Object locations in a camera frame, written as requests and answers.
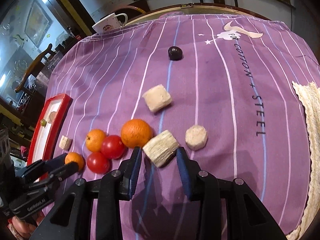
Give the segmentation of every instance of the mandarin orange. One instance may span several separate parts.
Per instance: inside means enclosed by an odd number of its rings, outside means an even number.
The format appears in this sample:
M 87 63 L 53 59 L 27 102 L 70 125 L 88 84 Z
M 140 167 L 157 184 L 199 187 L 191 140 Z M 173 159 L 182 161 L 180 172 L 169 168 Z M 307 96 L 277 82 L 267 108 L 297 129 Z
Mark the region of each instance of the mandarin orange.
M 128 148 L 142 148 L 152 137 L 151 127 L 141 119 L 129 120 L 121 129 L 121 140 Z
M 99 152 L 106 137 L 106 133 L 100 129 L 91 130 L 85 139 L 85 146 L 91 152 Z
M 83 160 L 82 156 L 78 153 L 70 152 L 67 154 L 66 158 L 64 159 L 64 164 L 68 164 L 71 162 L 78 163 L 78 166 L 79 166 L 78 171 L 81 171 L 84 167 L 84 160 Z

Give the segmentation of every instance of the mug handle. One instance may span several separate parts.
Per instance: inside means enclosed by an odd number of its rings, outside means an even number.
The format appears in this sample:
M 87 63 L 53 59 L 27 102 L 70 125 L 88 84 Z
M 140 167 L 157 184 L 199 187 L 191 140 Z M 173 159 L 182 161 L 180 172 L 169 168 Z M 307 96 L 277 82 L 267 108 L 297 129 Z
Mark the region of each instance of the mug handle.
M 127 16 L 125 13 L 119 13 L 119 14 L 116 15 L 116 17 L 118 17 L 118 16 L 120 16 L 120 15 L 123 15 L 123 16 L 125 17 L 124 24 L 123 24 L 122 26 L 121 26 L 121 24 L 120 24 L 121 27 L 124 27 L 124 26 L 127 24 L 127 22 L 128 22 L 128 16 Z

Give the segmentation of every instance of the sponge block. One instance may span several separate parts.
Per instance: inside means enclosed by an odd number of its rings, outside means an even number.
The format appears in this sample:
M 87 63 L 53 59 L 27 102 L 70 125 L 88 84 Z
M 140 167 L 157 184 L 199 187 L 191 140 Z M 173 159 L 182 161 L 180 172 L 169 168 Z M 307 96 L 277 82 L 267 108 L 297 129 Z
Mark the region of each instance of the sponge block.
M 149 89 L 142 97 L 149 107 L 149 110 L 153 113 L 166 107 L 172 102 L 170 94 L 165 90 L 163 85 L 157 85 Z
M 158 168 L 165 165 L 174 155 L 179 143 L 173 135 L 165 130 L 153 137 L 143 147 L 143 151 Z

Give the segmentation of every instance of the red tomato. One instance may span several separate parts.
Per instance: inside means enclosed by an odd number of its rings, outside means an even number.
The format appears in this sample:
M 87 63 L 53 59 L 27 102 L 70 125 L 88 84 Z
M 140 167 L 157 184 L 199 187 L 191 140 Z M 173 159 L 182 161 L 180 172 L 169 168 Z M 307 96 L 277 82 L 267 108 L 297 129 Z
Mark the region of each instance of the red tomato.
M 109 135 L 102 142 L 101 153 L 108 159 L 118 159 L 123 155 L 125 149 L 119 136 Z
M 88 156 L 87 166 L 94 173 L 105 174 L 110 168 L 110 161 L 102 153 L 94 152 Z

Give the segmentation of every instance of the mug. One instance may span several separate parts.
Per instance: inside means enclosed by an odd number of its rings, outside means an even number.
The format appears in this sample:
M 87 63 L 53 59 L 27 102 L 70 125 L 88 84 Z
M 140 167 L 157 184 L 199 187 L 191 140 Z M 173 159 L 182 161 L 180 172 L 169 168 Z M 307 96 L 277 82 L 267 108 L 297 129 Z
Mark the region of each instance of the mug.
M 125 17 L 125 22 L 123 25 L 118 21 L 117 17 L 123 15 Z M 124 27 L 128 22 L 128 16 L 125 13 L 119 13 L 115 14 L 112 13 L 106 17 L 104 17 L 102 20 L 98 21 L 95 25 L 92 26 L 92 28 L 98 33 L 103 34 L 108 31 L 111 31 L 116 28 Z

